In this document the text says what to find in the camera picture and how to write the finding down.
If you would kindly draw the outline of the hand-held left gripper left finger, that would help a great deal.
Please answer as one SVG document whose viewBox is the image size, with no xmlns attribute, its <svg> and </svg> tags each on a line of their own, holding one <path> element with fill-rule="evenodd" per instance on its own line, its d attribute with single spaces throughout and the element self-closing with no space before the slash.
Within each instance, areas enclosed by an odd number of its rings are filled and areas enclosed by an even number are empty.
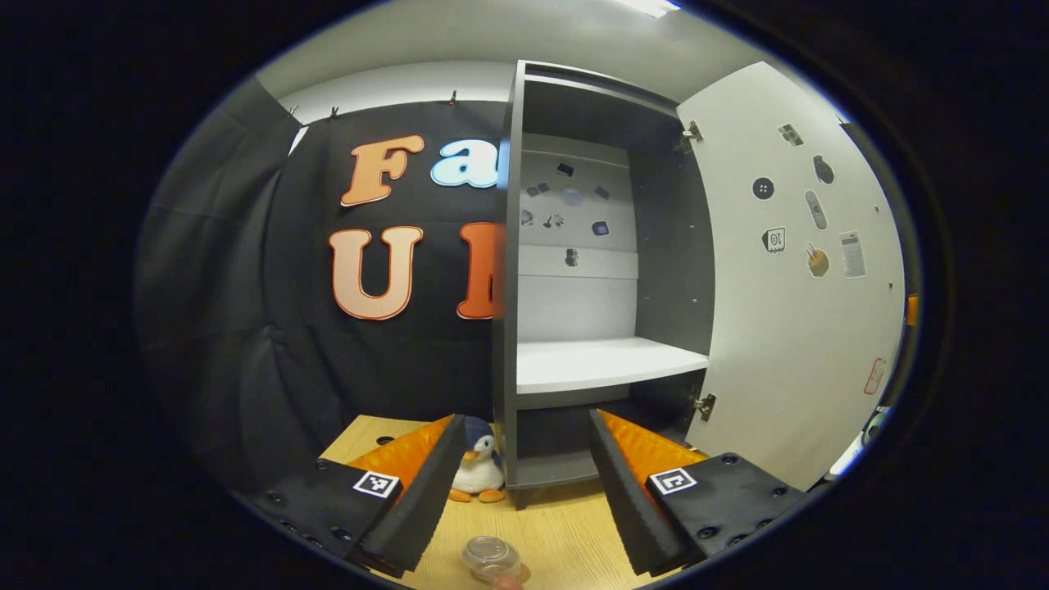
<svg viewBox="0 0 1049 590">
<path fill-rule="evenodd" d="M 318 458 L 256 492 L 254 509 L 327 556 L 402 575 L 434 538 L 465 446 L 465 416 L 447 415 L 352 461 Z"/>
</svg>

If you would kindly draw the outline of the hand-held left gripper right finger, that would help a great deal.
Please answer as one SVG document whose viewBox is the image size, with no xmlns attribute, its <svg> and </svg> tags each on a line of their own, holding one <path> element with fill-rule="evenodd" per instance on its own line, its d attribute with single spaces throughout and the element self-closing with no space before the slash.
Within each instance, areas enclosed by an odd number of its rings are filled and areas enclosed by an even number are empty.
<svg viewBox="0 0 1049 590">
<path fill-rule="evenodd" d="M 588 447 L 633 571 L 652 578 L 756 538 L 806 496 L 738 454 L 705 458 L 601 408 Z"/>
</svg>

